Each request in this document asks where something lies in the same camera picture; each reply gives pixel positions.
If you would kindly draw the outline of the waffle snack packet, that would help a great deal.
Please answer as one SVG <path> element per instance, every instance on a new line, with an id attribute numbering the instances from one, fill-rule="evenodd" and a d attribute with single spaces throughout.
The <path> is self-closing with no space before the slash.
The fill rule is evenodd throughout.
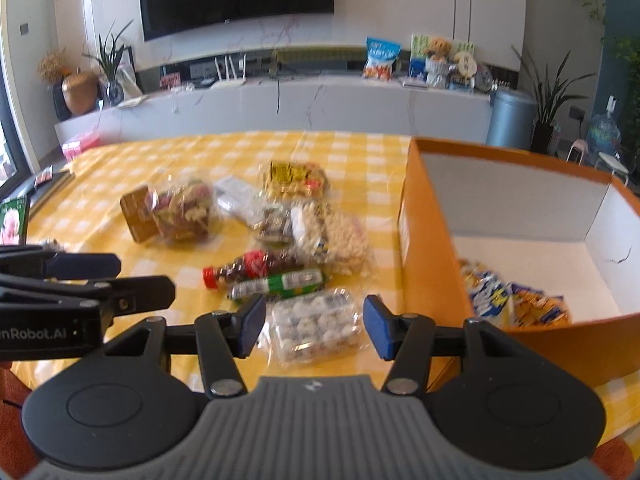
<path id="1" fill-rule="evenodd" d="M 319 198 L 329 187 L 324 170 L 312 162 L 270 160 L 262 170 L 262 195 L 270 200 Z"/>

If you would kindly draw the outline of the teddy bear in pot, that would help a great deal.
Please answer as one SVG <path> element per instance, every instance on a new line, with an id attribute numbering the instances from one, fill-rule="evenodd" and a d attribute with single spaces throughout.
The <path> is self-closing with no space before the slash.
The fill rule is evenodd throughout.
<path id="1" fill-rule="evenodd" d="M 427 43 L 425 71 L 426 83 L 436 89 L 445 89 L 449 74 L 448 56 L 451 42 L 442 37 L 431 37 Z"/>

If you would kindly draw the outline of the white blue snack bag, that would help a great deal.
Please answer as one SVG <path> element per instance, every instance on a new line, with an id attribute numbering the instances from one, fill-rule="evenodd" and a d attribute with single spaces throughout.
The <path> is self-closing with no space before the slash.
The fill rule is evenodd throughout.
<path id="1" fill-rule="evenodd" d="M 510 326 L 513 318 L 510 285 L 479 261 L 459 259 L 458 263 L 474 316 L 500 328 Z"/>

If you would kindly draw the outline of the blue snack bag on cabinet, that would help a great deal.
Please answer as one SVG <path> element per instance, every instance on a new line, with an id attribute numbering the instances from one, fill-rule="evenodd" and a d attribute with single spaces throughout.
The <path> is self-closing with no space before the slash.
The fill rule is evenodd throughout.
<path id="1" fill-rule="evenodd" d="M 367 61 L 362 70 L 366 79 L 389 81 L 393 67 L 400 55 L 401 45 L 380 38 L 367 38 Z"/>

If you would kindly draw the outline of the white round stool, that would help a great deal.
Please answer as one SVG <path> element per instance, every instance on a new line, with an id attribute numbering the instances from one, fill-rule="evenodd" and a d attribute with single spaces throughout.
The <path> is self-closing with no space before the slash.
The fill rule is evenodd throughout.
<path id="1" fill-rule="evenodd" d="M 599 152 L 594 168 L 608 171 L 612 176 L 617 176 L 627 186 L 629 182 L 629 170 L 614 155 Z"/>

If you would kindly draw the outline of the black notebook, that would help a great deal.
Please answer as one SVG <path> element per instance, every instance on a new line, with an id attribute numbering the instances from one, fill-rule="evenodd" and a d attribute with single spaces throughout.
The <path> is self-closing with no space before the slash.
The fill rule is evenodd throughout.
<path id="1" fill-rule="evenodd" d="M 28 199 L 29 211 L 31 214 L 35 214 L 57 192 L 60 192 L 66 184 L 69 184 L 74 177 L 75 175 L 68 169 L 52 172 L 48 180 L 39 181 L 35 179 L 18 196 Z"/>

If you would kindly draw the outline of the grey metal trash bin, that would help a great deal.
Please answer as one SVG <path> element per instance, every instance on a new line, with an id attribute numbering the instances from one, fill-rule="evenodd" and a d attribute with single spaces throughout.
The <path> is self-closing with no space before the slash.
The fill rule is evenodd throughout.
<path id="1" fill-rule="evenodd" d="M 527 151 L 534 131 L 537 101 L 525 92 L 498 89 L 491 93 L 489 102 L 492 111 L 486 143 Z"/>

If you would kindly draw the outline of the potted long leaf plant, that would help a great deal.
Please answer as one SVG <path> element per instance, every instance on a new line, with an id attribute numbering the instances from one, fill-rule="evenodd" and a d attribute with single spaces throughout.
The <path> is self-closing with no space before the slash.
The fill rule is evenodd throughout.
<path id="1" fill-rule="evenodd" d="M 567 102 L 587 99 L 583 94 L 570 92 L 570 87 L 579 81 L 592 78 L 596 74 L 586 73 L 577 77 L 564 78 L 564 68 L 570 59 L 572 50 L 566 51 L 554 76 L 551 76 L 548 64 L 544 66 L 544 70 L 538 70 L 533 55 L 530 54 L 526 47 L 522 47 L 521 51 L 514 46 L 511 49 L 532 84 L 536 101 L 536 116 L 529 151 L 535 154 L 547 155 L 554 130 L 555 117 L 559 109 Z"/>

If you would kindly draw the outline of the pink tissue box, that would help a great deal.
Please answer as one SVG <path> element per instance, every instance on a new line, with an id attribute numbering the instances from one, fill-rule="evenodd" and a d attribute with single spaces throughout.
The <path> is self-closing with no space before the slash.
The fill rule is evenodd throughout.
<path id="1" fill-rule="evenodd" d="M 71 162 L 79 155 L 93 148 L 98 148 L 100 145 L 101 136 L 99 133 L 94 131 L 79 133 L 77 136 L 73 136 L 70 140 L 62 144 L 62 152 L 65 159 Z"/>

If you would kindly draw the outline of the brown nuts clear packet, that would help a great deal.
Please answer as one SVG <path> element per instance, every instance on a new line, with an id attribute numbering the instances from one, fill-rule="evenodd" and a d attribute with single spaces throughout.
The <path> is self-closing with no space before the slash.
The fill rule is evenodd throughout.
<path id="1" fill-rule="evenodd" d="M 294 240 L 291 209 L 278 204 L 263 206 L 253 235 L 266 244 L 291 244 Z"/>

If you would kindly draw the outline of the orange cardboard box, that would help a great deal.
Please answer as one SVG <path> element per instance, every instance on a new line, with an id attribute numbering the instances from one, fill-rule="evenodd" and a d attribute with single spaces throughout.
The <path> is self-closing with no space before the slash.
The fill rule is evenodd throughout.
<path id="1" fill-rule="evenodd" d="M 459 268 L 562 297 L 565 326 L 511 327 L 592 386 L 639 367 L 639 201 L 605 172 L 529 152 L 413 139 L 398 217 L 407 310 L 459 326 Z"/>

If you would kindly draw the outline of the white marble tv cabinet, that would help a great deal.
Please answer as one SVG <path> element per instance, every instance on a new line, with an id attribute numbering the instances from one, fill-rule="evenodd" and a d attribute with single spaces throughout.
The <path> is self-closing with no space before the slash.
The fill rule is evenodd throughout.
<path id="1" fill-rule="evenodd" d="M 241 131 L 341 131 L 485 143 L 488 96 L 355 76 L 253 78 L 242 86 L 156 92 L 60 122 L 60 142 L 95 132 L 104 143 Z"/>

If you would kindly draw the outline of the green candy tube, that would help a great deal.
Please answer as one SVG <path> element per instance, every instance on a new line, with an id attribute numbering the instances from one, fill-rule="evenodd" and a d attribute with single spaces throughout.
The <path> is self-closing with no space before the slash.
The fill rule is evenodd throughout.
<path id="1" fill-rule="evenodd" d="M 292 298 L 318 292 L 324 284 L 326 277 L 320 269 L 303 269 L 233 285 L 228 292 L 228 298 L 236 302 L 255 294 L 268 298 Z"/>

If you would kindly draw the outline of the mixed veggie chips bag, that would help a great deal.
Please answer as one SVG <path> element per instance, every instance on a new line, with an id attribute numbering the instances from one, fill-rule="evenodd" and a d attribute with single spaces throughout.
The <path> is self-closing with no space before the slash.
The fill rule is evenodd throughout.
<path id="1" fill-rule="evenodd" d="M 205 240 L 220 223 L 213 185 L 197 177 L 141 185 L 124 194 L 119 207 L 137 244 Z"/>

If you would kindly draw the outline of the pink small heater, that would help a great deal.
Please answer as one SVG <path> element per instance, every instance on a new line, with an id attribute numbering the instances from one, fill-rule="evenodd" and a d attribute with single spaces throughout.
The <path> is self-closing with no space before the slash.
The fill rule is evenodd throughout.
<path id="1" fill-rule="evenodd" d="M 575 140 L 566 155 L 566 161 L 581 165 L 588 157 L 588 144 L 585 140 Z"/>

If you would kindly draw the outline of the white printed snack packet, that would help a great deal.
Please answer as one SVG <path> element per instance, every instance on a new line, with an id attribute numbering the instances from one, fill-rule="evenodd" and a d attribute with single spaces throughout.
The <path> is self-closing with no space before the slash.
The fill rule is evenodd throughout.
<path id="1" fill-rule="evenodd" d="M 247 181 L 228 176 L 214 183 L 218 206 L 254 229 L 262 209 L 258 189 Z"/>

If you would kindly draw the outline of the white balls clear packet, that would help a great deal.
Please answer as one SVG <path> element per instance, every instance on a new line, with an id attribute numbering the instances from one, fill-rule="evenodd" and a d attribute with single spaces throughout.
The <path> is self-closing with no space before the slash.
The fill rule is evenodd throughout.
<path id="1" fill-rule="evenodd" d="M 268 304 L 257 343 L 281 366 L 319 361 L 365 345 L 362 310 L 344 288 Z"/>

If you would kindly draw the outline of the green plant in vase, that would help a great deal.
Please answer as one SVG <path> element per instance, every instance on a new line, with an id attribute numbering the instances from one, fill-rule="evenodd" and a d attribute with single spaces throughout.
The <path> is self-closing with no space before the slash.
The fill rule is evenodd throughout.
<path id="1" fill-rule="evenodd" d="M 111 30 L 105 35 L 98 36 L 98 53 L 96 55 L 84 53 L 85 58 L 96 61 L 106 79 L 104 96 L 108 105 L 116 106 L 124 100 L 124 89 L 117 80 L 117 74 L 127 46 L 121 41 L 122 35 L 132 24 L 130 20 L 117 34 Z"/>

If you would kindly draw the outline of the chocolate beans bottle red cap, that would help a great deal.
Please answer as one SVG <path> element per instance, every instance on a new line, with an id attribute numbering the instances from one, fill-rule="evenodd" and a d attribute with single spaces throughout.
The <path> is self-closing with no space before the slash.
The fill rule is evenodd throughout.
<path id="1" fill-rule="evenodd" d="M 288 271 L 303 269 L 305 263 L 291 249 L 255 249 L 236 257 L 223 266 L 208 266 L 202 271 L 203 282 L 209 289 L 269 278 Z"/>

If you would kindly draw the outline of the bronze round vase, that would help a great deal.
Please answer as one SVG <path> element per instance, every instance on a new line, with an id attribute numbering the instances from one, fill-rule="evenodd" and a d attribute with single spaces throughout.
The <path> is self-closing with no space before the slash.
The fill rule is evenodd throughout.
<path id="1" fill-rule="evenodd" d="M 96 107 L 99 78 L 90 70 L 70 74 L 63 79 L 61 89 L 70 112 L 74 116 L 85 115 Z"/>

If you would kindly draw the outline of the orange blue snack bag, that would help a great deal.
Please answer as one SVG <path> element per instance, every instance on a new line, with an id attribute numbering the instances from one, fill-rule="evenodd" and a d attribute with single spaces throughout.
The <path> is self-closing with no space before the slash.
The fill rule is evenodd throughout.
<path id="1" fill-rule="evenodd" d="M 555 326 L 570 324 L 570 311 L 563 296 L 550 296 L 543 290 L 518 283 L 509 284 L 514 327 Z"/>

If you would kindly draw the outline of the white wifi router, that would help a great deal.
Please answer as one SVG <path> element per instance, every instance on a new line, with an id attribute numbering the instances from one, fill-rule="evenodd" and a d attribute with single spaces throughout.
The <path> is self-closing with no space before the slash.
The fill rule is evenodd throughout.
<path id="1" fill-rule="evenodd" d="M 216 78 L 212 84 L 213 88 L 235 88 L 246 84 L 247 57 L 245 54 L 234 58 L 225 55 L 221 60 L 214 58 L 216 68 Z"/>

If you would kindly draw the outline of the blue water jug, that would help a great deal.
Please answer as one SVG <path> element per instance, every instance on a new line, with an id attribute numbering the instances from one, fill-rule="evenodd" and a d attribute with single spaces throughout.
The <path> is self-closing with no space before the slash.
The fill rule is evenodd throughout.
<path id="1" fill-rule="evenodd" d="M 586 142 L 589 161 L 593 165 L 599 159 L 600 153 L 614 156 L 620 146 L 622 134 L 613 117 L 616 104 L 616 97 L 610 96 L 605 112 L 601 115 L 594 115 L 589 123 Z"/>

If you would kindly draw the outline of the white peanuts clear bag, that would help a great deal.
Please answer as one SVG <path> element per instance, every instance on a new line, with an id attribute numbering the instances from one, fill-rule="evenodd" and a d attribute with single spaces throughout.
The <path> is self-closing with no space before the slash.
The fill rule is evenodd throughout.
<path id="1" fill-rule="evenodd" d="M 371 249 L 361 222 L 328 202 L 310 200 L 290 209 L 299 255 L 331 273 L 367 275 Z"/>

